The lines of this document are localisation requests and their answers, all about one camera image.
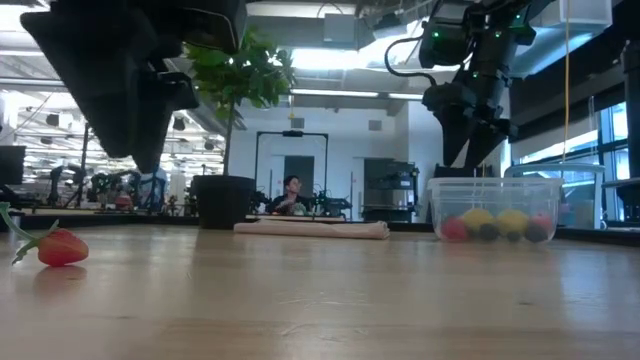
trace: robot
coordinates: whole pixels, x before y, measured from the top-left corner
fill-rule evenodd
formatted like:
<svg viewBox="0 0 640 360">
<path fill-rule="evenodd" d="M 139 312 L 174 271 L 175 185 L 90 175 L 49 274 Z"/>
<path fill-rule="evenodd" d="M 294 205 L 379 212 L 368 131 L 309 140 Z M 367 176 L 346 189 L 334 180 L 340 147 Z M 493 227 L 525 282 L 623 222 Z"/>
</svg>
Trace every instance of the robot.
<svg viewBox="0 0 640 360">
<path fill-rule="evenodd" d="M 469 141 L 465 168 L 477 167 L 517 127 L 501 119 L 499 102 L 511 85 L 510 65 L 518 45 L 529 46 L 536 37 L 529 22 L 555 0 L 481 0 L 465 9 L 462 21 L 437 18 L 443 0 L 436 0 L 424 33 L 393 43 L 385 54 L 390 73 L 423 76 L 431 83 L 422 104 L 442 125 L 444 164 L 451 166 Z M 437 84 L 427 73 L 400 73 L 391 68 L 388 54 L 399 43 L 422 40 L 420 65 L 460 69 L 451 83 Z"/>
<path fill-rule="evenodd" d="M 111 157 L 131 155 L 143 173 L 159 163 L 176 110 L 199 104 L 191 79 L 170 72 L 164 59 L 182 54 L 182 43 L 238 50 L 246 25 L 246 4 L 255 0 L 57 0 L 51 10 L 25 13 L 33 36 L 64 81 L 102 147 Z M 423 104 L 442 124 L 444 163 L 451 165 L 469 141 L 466 165 L 478 165 L 517 129 L 501 119 L 498 100 L 509 86 L 509 65 L 517 45 L 530 45 L 529 21 L 555 0 L 480 0 L 461 22 L 436 18 L 436 0 L 424 35 L 420 62 L 461 65 L 451 83 L 432 86 Z M 463 63 L 471 56 L 468 70 Z"/>
</svg>

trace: yellow cord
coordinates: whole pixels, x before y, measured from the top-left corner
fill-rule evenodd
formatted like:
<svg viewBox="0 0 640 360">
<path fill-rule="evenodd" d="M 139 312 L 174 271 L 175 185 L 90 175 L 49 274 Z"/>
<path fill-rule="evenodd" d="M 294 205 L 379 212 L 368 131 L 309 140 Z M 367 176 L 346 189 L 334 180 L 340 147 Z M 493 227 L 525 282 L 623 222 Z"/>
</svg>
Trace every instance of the yellow cord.
<svg viewBox="0 0 640 360">
<path fill-rule="evenodd" d="M 570 117 L 570 112 L 569 112 L 569 106 L 570 106 L 570 98 L 569 98 L 569 91 L 570 89 L 570 84 L 569 84 L 569 65 L 571 63 L 571 61 L 569 60 L 569 53 L 571 52 L 571 49 L 569 48 L 569 30 L 570 30 L 570 26 L 569 26 L 569 21 L 570 21 L 570 14 L 571 14 L 571 0 L 567 0 L 567 13 L 565 15 L 566 19 L 566 26 L 565 26 L 565 47 L 566 47 L 566 51 L 567 51 L 567 56 L 565 58 L 565 74 L 564 74 L 564 144 L 562 147 L 562 162 L 564 163 L 567 160 L 567 140 L 569 138 L 569 117 Z"/>
</svg>

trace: yellow ball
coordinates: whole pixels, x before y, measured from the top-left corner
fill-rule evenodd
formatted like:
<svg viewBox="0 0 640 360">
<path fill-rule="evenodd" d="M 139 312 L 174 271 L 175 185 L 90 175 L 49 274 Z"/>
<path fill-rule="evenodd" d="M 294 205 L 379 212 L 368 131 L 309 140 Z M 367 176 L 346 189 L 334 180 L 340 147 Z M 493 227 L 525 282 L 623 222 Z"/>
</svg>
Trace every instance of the yellow ball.
<svg viewBox="0 0 640 360">
<path fill-rule="evenodd" d="M 520 210 L 507 209 L 497 217 L 498 228 L 502 236 L 509 233 L 524 234 L 529 225 L 529 216 Z"/>
<path fill-rule="evenodd" d="M 478 232 L 482 225 L 493 224 L 495 218 L 485 209 L 471 209 L 462 215 L 462 221 L 469 229 Z"/>
</svg>

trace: rolled towel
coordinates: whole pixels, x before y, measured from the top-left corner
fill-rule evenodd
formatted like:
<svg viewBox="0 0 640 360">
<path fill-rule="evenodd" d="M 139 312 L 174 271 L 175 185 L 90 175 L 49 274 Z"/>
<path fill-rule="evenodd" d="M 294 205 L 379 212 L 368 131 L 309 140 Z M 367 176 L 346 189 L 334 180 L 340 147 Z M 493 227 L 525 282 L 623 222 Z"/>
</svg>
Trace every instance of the rolled towel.
<svg viewBox="0 0 640 360">
<path fill-rule="evenodd" d="M 252 224 L 236 224 L 234 231 L 238 234 L 310 236 L 343 239 L 384 240 L 389 237 L 389 229 L 384 222 L 328 225 L 322 223 L 260 220 Z"/>
</svg>

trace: tree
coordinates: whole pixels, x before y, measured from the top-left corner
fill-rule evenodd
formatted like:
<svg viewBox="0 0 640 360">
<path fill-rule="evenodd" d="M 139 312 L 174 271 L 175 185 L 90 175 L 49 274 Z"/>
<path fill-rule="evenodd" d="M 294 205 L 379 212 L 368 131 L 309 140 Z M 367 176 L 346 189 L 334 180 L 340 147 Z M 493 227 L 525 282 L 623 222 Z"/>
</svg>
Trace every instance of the tree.
<svg viewBox="0 0 640 360">
<path fill-rule="evenodd" d="M 237 107 L 244 99 L 257 108 L 277 106 L 280 95 L 295 84 L 291 55 L 249 29 L 235 55 L 187 45 L 187 57 L 193 61 L 199 92 L 213 101 L 216 117 L 225 121 L 223 163 L 224 175 L 229 175 L 233 124 L 242 119 Z"/>
</svg>

